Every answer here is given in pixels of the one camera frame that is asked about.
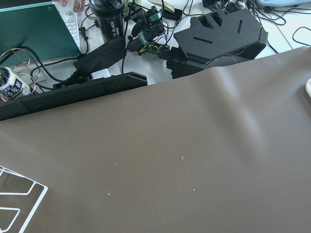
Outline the blue teach pendant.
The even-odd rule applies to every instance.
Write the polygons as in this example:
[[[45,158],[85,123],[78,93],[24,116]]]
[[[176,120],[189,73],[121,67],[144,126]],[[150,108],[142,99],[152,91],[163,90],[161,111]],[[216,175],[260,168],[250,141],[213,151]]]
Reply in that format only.
[[[264,7],[286,7],[305,3],[310,3],[310,0],[256,0],[256,4]]]

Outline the black angular device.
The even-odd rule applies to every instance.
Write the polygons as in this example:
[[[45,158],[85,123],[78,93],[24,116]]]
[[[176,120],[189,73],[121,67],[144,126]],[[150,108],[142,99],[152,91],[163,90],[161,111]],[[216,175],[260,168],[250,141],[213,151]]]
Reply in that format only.
[[[190,27],[174,33],[166,66],[172,78],[180,78],[207,68],[225,55],[254,59],[267,44],[268,33],[247,10],[225,14],[221,9],[192,17]]]

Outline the black long bar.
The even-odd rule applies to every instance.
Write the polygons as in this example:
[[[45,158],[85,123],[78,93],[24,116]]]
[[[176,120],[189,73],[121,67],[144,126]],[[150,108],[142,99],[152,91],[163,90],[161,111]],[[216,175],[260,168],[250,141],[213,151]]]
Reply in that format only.
[[[0,104],[1,121],[40,112],[80,101],[119,93],[148,84],[147,77],[128,72],[107,78],[98,78],[85,83],[63,86],[45,93],[27,95]]]

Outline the beige rabbit tray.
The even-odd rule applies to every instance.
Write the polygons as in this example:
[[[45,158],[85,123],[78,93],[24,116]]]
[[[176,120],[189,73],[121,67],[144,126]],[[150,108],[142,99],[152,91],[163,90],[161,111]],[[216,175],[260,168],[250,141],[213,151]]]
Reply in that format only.
[[[306,82],[305,89],[308,96],[311,98],[311,79]]]

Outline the black bottle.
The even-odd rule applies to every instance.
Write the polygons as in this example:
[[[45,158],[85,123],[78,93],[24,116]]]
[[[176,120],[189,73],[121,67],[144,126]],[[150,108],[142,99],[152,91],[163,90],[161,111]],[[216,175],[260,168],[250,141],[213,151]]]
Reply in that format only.
[[[125,7],[123,0],[90,0],[89,4],[105,43],[115,37],[123,37]]]

